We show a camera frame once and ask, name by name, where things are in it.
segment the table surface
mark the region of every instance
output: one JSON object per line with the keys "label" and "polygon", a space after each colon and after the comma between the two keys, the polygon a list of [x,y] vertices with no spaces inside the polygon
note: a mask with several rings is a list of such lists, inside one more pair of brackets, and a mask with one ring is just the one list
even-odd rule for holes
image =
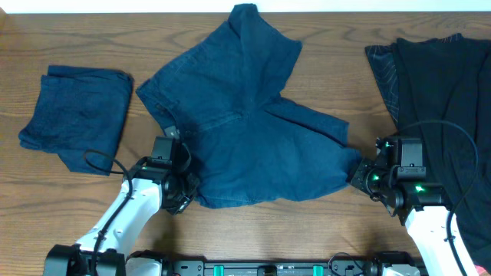
{"label": "table surface", "polygon": [[[364,55],[371,44],[422,41],[456,32],[491,38],[489,13],[267,14],[303,50],[282,96],[351,123],[349,144],[374,156],[377,136],[395,131]],[[101,217],[120,176],[68,172],[54,154],[22,149],[49,64],[116,68],[135,87],[203,40],[227,14],[9,15],[0,36],[0,274],[38,275],[55,244],[72,245]],[[133,95],[117,158],[131,166],[162,131]],[[159,212],[135,250],[208,260],[326,259],[417,248],[380,203],[347,188],[307,202],[277,200],[211,210],[192,203]]]}

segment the blue cloth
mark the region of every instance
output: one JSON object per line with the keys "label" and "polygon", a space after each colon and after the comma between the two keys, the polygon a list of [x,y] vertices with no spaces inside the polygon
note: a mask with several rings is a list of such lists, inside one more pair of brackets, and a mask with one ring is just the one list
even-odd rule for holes
{"label": "blue cloth", "polygon": [[301,201],[346,186],[359,153],[348,123],[280,96],[302,49],[237,5],[205,41],[137,90],[162,129],[176,126],[210,208]]}
{"label": "blue cloth", "polygon": [[[71,172],[109,175],[89,167],[85,150],[116,155],[130,102],[133,80],[123,72],[68,66],[48,68],[29,124],[19,133],[21,146],[57,153]],[[88,155],[110,170],[112,161]]]}

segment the cable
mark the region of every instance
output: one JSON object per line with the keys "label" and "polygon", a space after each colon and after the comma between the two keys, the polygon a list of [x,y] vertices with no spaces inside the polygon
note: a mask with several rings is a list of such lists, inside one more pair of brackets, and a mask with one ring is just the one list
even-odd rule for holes
{"label": "cable", "polygon": [[[87,158],[86,157],[87,157],[87,154],[88,153],[96,153],[96,154],[99,154],[101,156],[104,156],[105,158],[111,160],[111,162],[116,163],[116,165],[118,165],[121,168],[122,172],[107,171],[107,170],[104,170],[104,169],[100,169],[100,168],[98,168],[96,166],[93,166],[90,162],[87,161]],[[99,247],[101,246],[101,242],[103,241],[104,236],[106,235],[107,230],[109,229],[109,226],[110,226],[111,222],[116,218],[117,214],[119,214],[119,212],[121,211],[121,209],[123,209],[123,207],[127,204],[127,202],[130,201],[131,196],[133,195],[133,183],[131,182],[132,176],[130,176],[130,173],[123,166],[123,164],[121,164],[119,161],[117,161],[116,158],[114,158],[112,156],[109,156],[106,153],[102,153],[102,152],[100,152],[98,150],[95,150],[95,149],[88,149],[84,153],[84,159],[85,159],[85,162],[89,166],[91,166],[91,167],[93,167],[95,169],[99,169],[99,170],[101,170],[103,172],[123,174],[124,177],[126,177],[126,179],[128,180],[128,189],[129,189],[128,190],[128,193],[124,197],[123,202],[117,207],[117,209],[114,211],[113,215],[110,216],[110,218],[104,224],[103,228],[97,234],[97,240],[95,241],[94,251],[92,252],[92,259],[91,259],[91,273],[92,273],[93,276],[96,276],[97,275],[97,272],[95,270],[95,264],[97,262],[97,253],[99,252]]]}
{"label": "cable", "polygon": [[460,196],[460,199],[457,200],[457,203],[450,210],[450,212],[448,213],[448,216],[447,216],[447,241],[449,242],[450,249],[452,250],[453,257],[455,258],[455,262],[457,263],[457,266],[460,269],[460,273],[462,273],[463,276],[467,276],[466,270],[463,268],[462,262],[460,261],[459,255],[457,254],[455,244],[453,243],[453,240],[455,239],[455,237],[452,236],[452,229],[450,227],[452,225],[453,214],[455,214],[455,211],[457,210],[457,208],[460,206],[460,204],[463,202],[463,200],[469,194],[470,190],[474,187],[474,182],[476,181],[476,177],[478,175],[477,173],[478,173],[478,165],[479,165],[479,155],[477,152],[477,146],[476,146],[476,143],[474,143],[473,138],[466,132],[465,129],[463,129],[458,124],[452,123],[452,122],[447,121],[447,120],[422,120],[422,121],[412,123],[408,126],[403,127],[401,130],[398,130],[393,135],[397,135],[400,132],[407,130],[407,129],[410,129],[412,127],[415,127],[415,126],[417,127],[417,126],[420,126],[423,124],[428,124],[428,123],[441,123],[441,124],[445,124],[445,125],[448,125],[451,127],[455,127],[456,129],[460,130],[462,133],[464,133],[466,135],[467,139],[469,140],[469,142],[471,143],[471,145],[473,146],[473,149],[474,149],[474,172],[473,172],[472,181],[469,184],[469,188],[467,188],[467,190],[462,194],[462,196]]}
{"label": "cable", "polygon": [[348,253],[346,253],[346,252],[338,252],[338,253],[336,253],[336,254],[332,255],[332,257],[329,259],[329,261],[328,261],[328,269],[331,269],[332,274],[334,274],[334,275],[336,275],[336,276],[340,276],[340,274],[339,274],[339,273],[335,272],[335,271],[334,271],[334,270],[331,268],[331,262],[332,262],[332,261],[333,261],[333,260],[334,260],[334,259],[335,259],[337,256],[339,256],[339,255],[347,255],[347,256],[348,256],[348,257],[349,257],[349,258],[350,258],[350,259],[353,261],[354,265],[356,265],[358,268],[360,268],[360,270],[361,270],[361,272],[362,272],[362,274],[363,274],[363,268],[362,268],[362,267],[361,267],[361,266],[360,266],[360,265],[359,265],[359,264],[358,264],[358,263],[357,263],[357,262],[356,262],[356,261],[353,259],[353,257],[352,257],[350,254],[348,254]]}

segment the black cable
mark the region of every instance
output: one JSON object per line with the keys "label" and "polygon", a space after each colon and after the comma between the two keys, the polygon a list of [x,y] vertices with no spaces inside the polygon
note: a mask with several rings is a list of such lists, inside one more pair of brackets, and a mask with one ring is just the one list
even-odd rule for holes
{"label": "black cable", "polygon": [[359,264],[358,264],[358,263],[357,263],[357,262],[356,262],[356,261],[353,259],[353,257],[352,257],[350,254],[348,254],[348,253],[346,253],[346,252],[338,252],[338,253],[336,253],[336,254],[332,255],[332,257],[329,259],[329,261],[328,261],[328,269],[330,269],[330,270],[331,270],[332,274],[334,274],[334,275],[336,275],[336,276],[340,276],[340,274],[339,274],[339,273],[337,273],[336,271],[334,271],[334,269],[332,269],[332,268],[331,268],[331,262],[332,262],[332,261],[333,261],[333,260],[334,260],[334,259],[335,259],[337,256],[339,256],[339,255],[347,255],[347,256],[348,256],[348,257],[349,257],[349,258],[350,258],[350,259],[353,261],[354,265],[356,265],[358,268],[360,268],[360,270],[361,270],[361,272],[362,272],[362,274],[363,274],[363,271],[364,271],[364,270],[363,270],[363,268],[362,268],[362,267],[361,267],[361,266],[360,266],[360,265],[359,265]]}
{"label": "black cable", "polygon": [[101,246],[101,242],[104,240],[104,236],[106,235],[107,230],[109,229],[109,226],[110,226],[111,222],[116,218],[117,214],[119,214],[119,212],[121,211],[121,209],[123,209],[123,207],[127,204],[127,202],[130,201],[131,196],[133,195],[133,183],[131,182],[132,176],[130,176],[130,173],[128,172],[128,170],[123,166],[123,164],[121,164],[119,161],[117,161],[116,158],[114,158],[112,156],[109,156],[106,153],[102,153],[102,152],[100,152],[98,150],[95,150],[95,149],[88,149],[88,150],[86,150],[85,153],[84,153],[85,162],[89,166],[92,166],[95,169],[100,169],[100,168],[98,168],[96,166],[93,166],[92,164],[90,164],[87,161],[87,158],[86,157],[87,157],[87,154],[88,153],[96,153],[96,154],[99,154],[99,155],[104,156],[105,158],[111,160],[113,163],[116,163],[116,165],[118,165],[121,168],[122,172],[113,172],[113,171],[107,171],[107,170],[104,170],[104,169],[101,169],[101,170],[103,172],[123,174],[124,177],[126,177],[126,179],[128,180],[128,189],[129,189],[128,190],[128,193],[124,197],[123,202],[117,207],[117,209],[114,211],[113,215],[111,215],[111,217],[104,224],[103,228],[97,234],[97,240],[95,241],[94,251],[92,252],[92,259],[91,259],[91,273],[92,273],[93,276],[97,276],[95,265],[96,265],[96,262],[97,262],[97,253],[99,251],[99,247]]}
{"label": "black cable", "polygon": [[469,184],[469,188],[467,188],[467,190],[462,194],[462,196],[460,196],[460,199],[457,200],[457,203],[450,210],[450,212],[448,213],[448,216],[447,216],[447,241],[449,242],[450,249],[452,250],[453,257],[455,258],[455,262],[457,263],[457,266],[460,269],[460,273],[462,273],[463,276],[467,276],[466,270],[464,269],[462,262],[460,261],[459,255],[457,254],[455,244],[453,243],[453,240],[455,239],[455,237],[452,236],[452,229],[450,227],[452,225],[453,214],[455,214],[455,211],[457,210],[457,208],[460,206],[460,204],[463,202],[463,200],[469,194],[470,190],[474,187],[474,182],[476,181],[476,177],[478,175],[477,173],[478,173],[478,165],[479,165],[479,155],[477,152],[477,146],[476,146],[476,143],[474,143],[473,138],[466,132],[465,129],[463,129],[458,124],[452,123],[452,122],[447,121],[447,120],[422,120],[422,121],[412,123],[408,126],[403,127],[401,130],[398,130],[393,135],[397,135],[404,130],[410,129],[410,128],[415,127],[415,126],[417,127],[417,126],[420,126],[423,124],[427,124],[427,123],[441,123],[441,124],[445,124],[445,125],[448,125],[451,127],[455,127],[456,129],[460,130],[462,133],[464,133],[466,135],[467,139],[469,140],[469,142],[471,143],[471,145],[473,146],[473,149],[474,149],[473,179],[472,179],[471,183]]}

